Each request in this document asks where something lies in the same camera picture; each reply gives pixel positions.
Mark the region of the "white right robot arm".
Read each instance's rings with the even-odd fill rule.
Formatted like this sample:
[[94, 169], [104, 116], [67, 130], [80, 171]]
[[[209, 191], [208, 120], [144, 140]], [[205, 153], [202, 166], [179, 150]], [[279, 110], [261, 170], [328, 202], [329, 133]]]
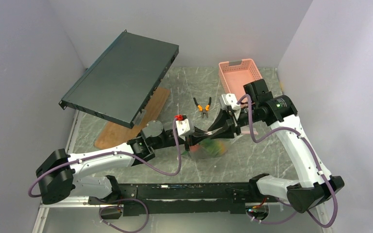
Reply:
[[220, 96], [221, 110], [209, 131], [211, 138], [234, 138], [241, 127], [262, 121], [271, 131], [261, 138], [276, 135], [283, 144], [296, 170], [297, 179], [276, 178], [267, 173], [250, 179], [248, 195], [253, 201], [266, 196], [286, 200], [299, 213], [304, 213], [332, 198], [344, 186], [341, 176], [334, 176], [311, 146], [301, 124], [298, 111], [286, 95], [274, 97], [264, 80], [244, 86], [245, 95], [237, 99], [233, 93]]

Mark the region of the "clear zip top bag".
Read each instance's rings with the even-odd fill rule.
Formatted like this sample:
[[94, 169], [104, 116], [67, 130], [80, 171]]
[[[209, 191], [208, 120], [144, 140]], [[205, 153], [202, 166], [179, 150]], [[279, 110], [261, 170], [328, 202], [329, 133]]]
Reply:
[[210, 139], [208, 134], [195, 132], [192, 134], [192, 139], [198, 143], [189, 146], [188, 151], [183, 154], [188, 155], [191, 159], [209, 159], [223, 156], [231, 147], [230, 139]]

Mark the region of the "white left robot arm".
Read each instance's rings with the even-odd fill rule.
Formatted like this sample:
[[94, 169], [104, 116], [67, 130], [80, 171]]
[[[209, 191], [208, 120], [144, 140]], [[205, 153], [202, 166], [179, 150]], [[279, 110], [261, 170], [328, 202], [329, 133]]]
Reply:
[[[36, 170], [37, 179], [28, 190], [32, 198], [41, 198], [45, 205], [58, 203], [72, 196], [91, 196], [109, 204], [119, 200], [121, 191], [112, 175], [101, 178], [94, 173], [120, 167], [145, 164], [152, 170], [176, 176], [182, 166], [181, 145], [189, 147], [210, 138], [211, 131], [203, 131], [192, 125], [189, 119], [174, 119], [172, 129], [165, 130], [160, 121], [150, 121], [137, 137], [108, 149], [86, 153], [67, 154], [65, 149], [55, 150]], [[155, 150], [176, 147], [177, 169], [165, 172], [154, 167], [149, 160]]]

